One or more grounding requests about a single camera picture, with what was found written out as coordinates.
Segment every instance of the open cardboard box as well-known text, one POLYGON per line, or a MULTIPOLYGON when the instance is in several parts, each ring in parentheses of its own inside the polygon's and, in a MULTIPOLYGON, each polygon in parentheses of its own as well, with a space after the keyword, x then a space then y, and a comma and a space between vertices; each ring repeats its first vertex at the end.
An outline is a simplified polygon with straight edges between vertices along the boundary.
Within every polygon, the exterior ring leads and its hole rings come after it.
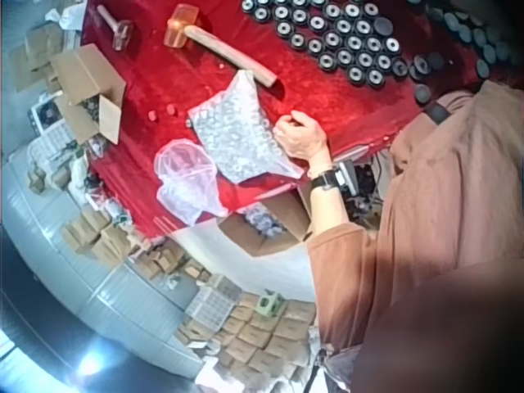
POLYGON ((63 94, 55 103, 79 144, 102 134, 118 143, 125 81, 94 44, 60 53, 51 59, 63 94), (100 95, 100 124, 95 124, 82 101, 100 95))
POLYGON ((276 237, 263 237, 244 218, 233 213, 219 224, 222 232, 252 256, 274 254, 302 242, 308 232, 310 218, 296 191, 285 192, 262 201, 262 204, 286 227, 276 237))

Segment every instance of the plastic bag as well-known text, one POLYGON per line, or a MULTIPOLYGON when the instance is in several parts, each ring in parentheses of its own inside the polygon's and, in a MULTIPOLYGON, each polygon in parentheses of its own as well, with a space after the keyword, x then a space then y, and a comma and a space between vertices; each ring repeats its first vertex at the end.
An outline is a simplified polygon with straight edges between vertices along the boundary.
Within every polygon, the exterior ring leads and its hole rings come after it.
POLYGON ((62 15, 53 8, 45 16, 45 20, 52 22, 58 22, 63 30, 78 30, 82 31, 82 25, 84 24, 85 9, 87 2, 81 2, 80 4, 74 4, 67 7, 62 15))
POLYGON ((162 181, 156 199, 187 225, 194 225, 202 211, 224 217, 216 182, 217 169, 203 148, 187 139, 176 139, 155 156, 155 172, 162 181))
POLYGON ((273 138, 252 71, 239 70, 227 90, 188 113, 202 145, 231 182, 238 184, 267 172, 292 178, 304 173, 273 138))

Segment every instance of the red cloth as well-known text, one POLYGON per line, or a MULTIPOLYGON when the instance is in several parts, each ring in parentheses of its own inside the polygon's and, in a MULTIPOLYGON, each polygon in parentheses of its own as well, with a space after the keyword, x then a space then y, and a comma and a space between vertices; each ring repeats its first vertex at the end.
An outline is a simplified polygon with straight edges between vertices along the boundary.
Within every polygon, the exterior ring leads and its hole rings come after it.
MULTIPOLYGON (((236 69, 222 58, 188 41, 183 49, 163 45, 167 20, 179 0, 91 0, 84 22, 82 44, 95 43, 127 82, 120 142, 93 162, 110 193, 131 211, 136 225, 149 237, 182 228, 183 224, 156 200, 160 181, 152 167, 155 154, 174 138, 198 142, 186 127, 187 110, 224 90, 236 69), (126 53, 111 48, 112 33, 97 14, 103 3, 117 20, 132 20, 133 37, 126 53), (169 116, 173 104, 178 116, 169 116), (151 122, 148 112, 156 111, 151 122), (159 225, 159 219, 167 226, 159 225)), ((297 53, 281 40, 274 24, 259 25, 240 8, 240 0, 185 0, 200 8, 201 26, 253 56, 275 72, 279 81, 271 89, 259 87, 260 103, 275 121, 292 109, 302 110, 324 127, 334 155, 352 147, 386 144, 419 111, 413 99, 413 82, 396 83, 375 91, 351 86, 343 72, 324 74, 316 61, 297 53)), ((473 50, 462 47, 444 27, 415 16, 404 0, 376 2, 384 16, 395 24, 404 58, 438 51, 450 59, 445 70, 427 82, 437 96, 477 80, 473 50)), ((290 179, 264 175, 244 182, 229 183, 219 175, 223 205, 235 210, 252 203, 265 192, 292 183, 290 179)))

